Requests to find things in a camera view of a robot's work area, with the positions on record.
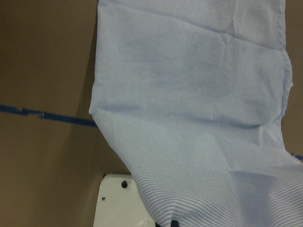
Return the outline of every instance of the cardboard wall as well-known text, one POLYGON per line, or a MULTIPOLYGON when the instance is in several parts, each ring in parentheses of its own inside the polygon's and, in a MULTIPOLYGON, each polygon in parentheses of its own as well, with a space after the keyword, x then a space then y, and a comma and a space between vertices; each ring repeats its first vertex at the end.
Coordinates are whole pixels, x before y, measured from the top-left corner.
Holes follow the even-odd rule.
MULTIPOLYGON (((303 155, 303 3, 286 1, 294 87, 282 122, 303 155)), ((97 0, 0 2, 0 105, 88 115, 97 0)), ((0 112, 0 226, 91 227, 102 176, 128 174, 98 128, 0 112)))

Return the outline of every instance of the cloth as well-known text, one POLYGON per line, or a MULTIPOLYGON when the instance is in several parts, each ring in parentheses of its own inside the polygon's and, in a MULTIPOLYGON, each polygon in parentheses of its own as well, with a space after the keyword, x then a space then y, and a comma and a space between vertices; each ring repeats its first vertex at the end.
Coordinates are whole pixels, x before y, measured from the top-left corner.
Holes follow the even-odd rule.
POLYGON ((100 0, 89 112, 162 227, 303 226, 285 0, 100 0))

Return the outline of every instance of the black hole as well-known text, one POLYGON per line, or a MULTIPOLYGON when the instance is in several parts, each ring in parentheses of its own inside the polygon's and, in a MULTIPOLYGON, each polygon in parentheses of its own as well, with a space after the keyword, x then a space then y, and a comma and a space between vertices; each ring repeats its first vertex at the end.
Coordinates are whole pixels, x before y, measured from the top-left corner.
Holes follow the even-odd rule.
POLYGON ((179 222, 176 220, 171 221, 171 227, 180 227, 179 222))
POLYGON ((126 182, 126 181, 123 181, 123 182, 121 183, 121 187, 127 188, 127 182, 126 182))

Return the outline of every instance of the striped fabric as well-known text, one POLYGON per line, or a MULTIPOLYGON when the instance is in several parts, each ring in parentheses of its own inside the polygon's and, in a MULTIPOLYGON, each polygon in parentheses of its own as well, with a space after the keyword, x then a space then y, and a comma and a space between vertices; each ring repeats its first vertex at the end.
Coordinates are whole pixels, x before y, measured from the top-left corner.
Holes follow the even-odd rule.
POLYGON ((90 113, 161 227, 303 227, 285 0, 100 0, 90 113))

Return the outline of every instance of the brown background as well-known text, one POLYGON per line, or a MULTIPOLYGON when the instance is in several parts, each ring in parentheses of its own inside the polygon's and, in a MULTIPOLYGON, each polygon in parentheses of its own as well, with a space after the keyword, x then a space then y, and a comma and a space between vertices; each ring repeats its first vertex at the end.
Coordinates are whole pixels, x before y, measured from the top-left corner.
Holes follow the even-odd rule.
MULTIPOLYGON (((286 1, 294 87, 282 122, 303 155, 303 2, 286 1)), ((97 0, 0 1, 0 104, 91 119, 97 0)), ((0 226, 91 227, 103 174, 128 170, 98 128, 0 112, 0 226)))

